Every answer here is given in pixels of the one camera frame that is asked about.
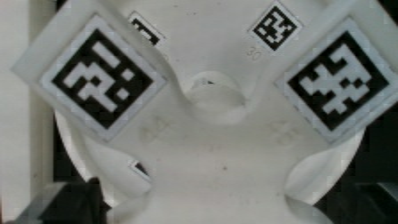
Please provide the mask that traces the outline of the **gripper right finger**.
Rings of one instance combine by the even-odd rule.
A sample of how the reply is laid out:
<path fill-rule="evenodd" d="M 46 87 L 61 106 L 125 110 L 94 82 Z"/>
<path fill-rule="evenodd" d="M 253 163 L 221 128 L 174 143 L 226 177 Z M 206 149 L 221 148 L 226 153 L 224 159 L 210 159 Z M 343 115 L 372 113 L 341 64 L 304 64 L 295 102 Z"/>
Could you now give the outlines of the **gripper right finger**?
<path fill-rule="evenodd" d="M 333 224 L 398 224 L 398 183 L 350 184 L 327 193 L 317 208 Z"/>

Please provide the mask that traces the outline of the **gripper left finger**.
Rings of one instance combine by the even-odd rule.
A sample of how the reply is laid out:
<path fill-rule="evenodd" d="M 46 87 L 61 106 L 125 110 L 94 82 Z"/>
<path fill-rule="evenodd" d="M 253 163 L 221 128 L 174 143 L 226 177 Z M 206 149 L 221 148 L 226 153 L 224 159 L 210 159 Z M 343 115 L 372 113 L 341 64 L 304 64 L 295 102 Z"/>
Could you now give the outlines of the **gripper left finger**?
<path fill-rule="evenodd" d="M 102 182 L 57 182 L 38 194 L 15 224 L 107 224 Z"/>

